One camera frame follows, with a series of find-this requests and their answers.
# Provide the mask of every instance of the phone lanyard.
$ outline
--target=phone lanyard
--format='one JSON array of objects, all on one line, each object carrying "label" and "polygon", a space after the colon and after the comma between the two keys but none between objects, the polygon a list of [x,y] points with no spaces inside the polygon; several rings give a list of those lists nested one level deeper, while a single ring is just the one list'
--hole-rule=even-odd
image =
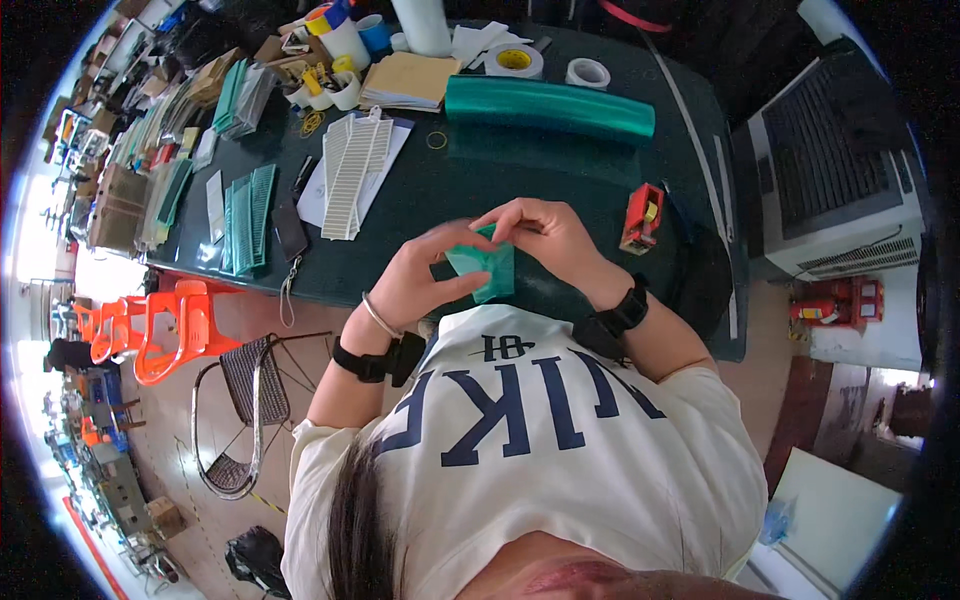
[{"label": "phone lanyard", "polygon": [[[300,266],[302,259],[303,254],[298,254],[297,258],[294,258],[294,266],[290,268],[290,273],[287,274],[287,278],[280,284],[280,322],[283,323],[283,326],[287,329],[292,329],[294,321],[297,320],[297,316],[294,315],[294,305],[290,302],[290,288],[294,284],[294,278],[297,276],[297,267]],[[290,323],[287,323],[287,316],[283,310],[284,302],[286,302],[287,308],[290,310]]]}]

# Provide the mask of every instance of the green plastic sheet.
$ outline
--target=green plastic sheet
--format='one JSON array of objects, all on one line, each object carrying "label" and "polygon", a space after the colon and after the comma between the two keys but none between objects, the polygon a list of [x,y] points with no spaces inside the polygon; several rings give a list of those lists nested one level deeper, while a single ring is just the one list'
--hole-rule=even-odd
[{"label": "green plastic sheet", "polygon": [[518,77],[454,75],[446,83],[451,122],[535,127],[628,144],[653,137],[648,104],[578,85]]},{"label": "green plastic sheet", "polygon": [[[493,238],[496,223],[477,230],[487,239]],[[457,275],[466,275],[476,271],[486,271],[490,281],[473,292],[473,301],[483,304],[494,298],[514,294],[514,245],[503,242],[494,252],[483,252],[473,246],[454,246],[445,252]]]}]

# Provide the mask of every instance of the woman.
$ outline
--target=woman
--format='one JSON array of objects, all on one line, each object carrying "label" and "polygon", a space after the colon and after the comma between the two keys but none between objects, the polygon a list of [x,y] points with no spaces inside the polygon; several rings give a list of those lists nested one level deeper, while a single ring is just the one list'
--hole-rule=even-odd
[{"label": "woman", "polygon": [[444,251],[509,241],[598,313],[646,298],[620,339],[636,369],[578,345],[569,323],[478,306],[440,321],[411,392],[381,416],[383,383],[335,352],[294,431],[282,570],[295,600],[758,597],[721,579],[746,562],[767,491],[706,347],[567,204],[518,198],[470,229],[491,223],[492,242],[448,224],[404,244],[345,325],[345,356],[384,355],[398,329],[489,279],[434,281]]}]

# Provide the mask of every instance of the air conditioner unit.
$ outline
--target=air conditioner unit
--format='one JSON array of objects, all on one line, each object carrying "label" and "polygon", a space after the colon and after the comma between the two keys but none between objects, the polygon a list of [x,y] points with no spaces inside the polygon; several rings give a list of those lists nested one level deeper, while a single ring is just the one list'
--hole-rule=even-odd
[{"label": "air conditioner unit", "polygon": [[[766,278],[832,279],[920,260],[920,162],[912,144],[865,151],[852,141],[837,108],[838,88],[850,86],[852,73],[854,81],[879,80],[859,51],[816,59],[741,126],[759,179],[762,253],[783,275]],[[872,126],[887,126],[868,116]],[[890,120],[892,132],[906,134],[902,119]]]}]

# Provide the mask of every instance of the black wrist strap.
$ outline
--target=black wrist strap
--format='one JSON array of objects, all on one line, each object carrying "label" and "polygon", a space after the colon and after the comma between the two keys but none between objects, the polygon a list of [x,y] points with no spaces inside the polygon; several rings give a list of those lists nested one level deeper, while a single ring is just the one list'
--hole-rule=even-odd
[{"label": "black wrist strap", "polygon": [[573,340],[611,360],[625,358],[620,337],[643,321],[648,308],[646,278],[635,275],[634,285],[615,308],[587,315],[573,324]]},{"label": "black wrist strap", "polygon": [[394,338],[386,354],[357,356],[344,350],[340,346],[340,336],[337,336],[333,344],[333,361],[363,383],[380,383],[390,374],[393,376],[391,385],[399,388],[410,378],[425,348],[423,338],[406,331],[402,340]]}]

